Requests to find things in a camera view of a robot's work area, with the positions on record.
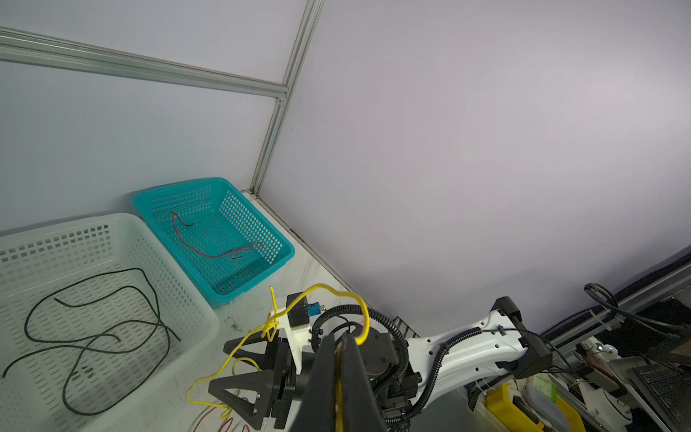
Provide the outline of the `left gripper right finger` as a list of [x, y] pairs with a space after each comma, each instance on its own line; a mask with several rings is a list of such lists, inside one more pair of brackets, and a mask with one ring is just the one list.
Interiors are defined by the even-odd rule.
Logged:
[[386, 430], [359, 347], [351, 335], [341, 340], [341, 429]]

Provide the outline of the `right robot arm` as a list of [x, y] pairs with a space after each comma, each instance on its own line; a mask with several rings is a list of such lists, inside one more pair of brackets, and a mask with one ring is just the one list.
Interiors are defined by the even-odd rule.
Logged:
[[230, 340], [252, 366], [210, 380], [210, 395], [251, 428], [272, 419], [292, 431], [405, 431], [431, 401], [459, 388], [472, 399], [507, 377], [552, 365], [552, 351], [502, 297], [468, 329], [408, 338], [379, 311], [342, 304], [319, 315], [291, 295], [277, 329]]

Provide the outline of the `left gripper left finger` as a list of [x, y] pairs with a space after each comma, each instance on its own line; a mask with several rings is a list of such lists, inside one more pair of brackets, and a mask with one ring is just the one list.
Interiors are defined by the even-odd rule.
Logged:
[[310, 379], [302, 396], [292, 432], [323, 432], [336, 430], [336, 340], [322, 340]]

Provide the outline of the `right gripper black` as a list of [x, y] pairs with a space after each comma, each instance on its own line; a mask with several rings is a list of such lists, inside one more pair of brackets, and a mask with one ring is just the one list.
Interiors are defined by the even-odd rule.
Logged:
[[286, 338], [269, 341], [261, 336], [229, 340], [223, 347], [233, 358], [247, 357], [265, 362], [269, 370], [240, 374], [210, 381], [209, 394], [228, 405], [253, 429], [261, 429], [264, 419], [274, 419], [274, 428], [285, 429], [294, 401], [300, 401], [309, 383], [316, 355], [302, 352], [302, 369], [297, 371]]

